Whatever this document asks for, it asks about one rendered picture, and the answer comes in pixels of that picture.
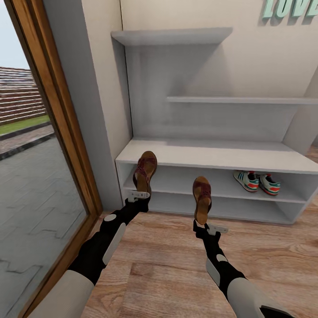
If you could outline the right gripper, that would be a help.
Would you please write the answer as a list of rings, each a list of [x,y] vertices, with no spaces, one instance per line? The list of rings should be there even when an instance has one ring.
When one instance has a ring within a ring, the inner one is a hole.
[[[210,225],[210,224],[209,224]],[[204,224],[205,228],[197,226],[196,221],[193,221],[193,231],[196,233],[196,238],[203,239],[204,245],[209,242],[216,242],[218,244],[221,232],[216,232],[216,235],[210,235],[208,233],[209,226],[207,223]]]

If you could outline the gym shoe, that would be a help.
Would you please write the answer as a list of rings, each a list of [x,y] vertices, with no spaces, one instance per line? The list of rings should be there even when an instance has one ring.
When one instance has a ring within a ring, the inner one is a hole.
[[[275,182],[271,174],[254,174],[259,180],[259,185],[265,193],[269,195],[278,195],[280,182]]]
[[[234,178],[247,190],[250,192],[256,192],[259,180],[254,175],[256,174],[254,171],[243,171],[243,170],[235,170]]]

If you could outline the sandal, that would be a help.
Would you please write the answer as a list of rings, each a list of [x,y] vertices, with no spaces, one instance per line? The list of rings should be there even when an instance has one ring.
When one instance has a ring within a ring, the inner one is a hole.
[[[157,158],[151,151],[146,151],[138,160],[133,182],[137,191],[148,192],[151,196],[150,180],[157,171]]]
[[[196,200],[195,220],[204,225],[208,219],[208,212],[212,207],[211,203],[211,186],[208,180],[199,176],[193,184],[193,194]]]

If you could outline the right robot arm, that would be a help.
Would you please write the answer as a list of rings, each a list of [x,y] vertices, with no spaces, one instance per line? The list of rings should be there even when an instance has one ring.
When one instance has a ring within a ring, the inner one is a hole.
[[[212,223],[205,223],[204,227],[193,221],[196,238],[203,239],[207,252],[207,272],[224,293],[237,318],[295,318],[228,263],[218,244],[221,233],[227,233],[228,228]]]

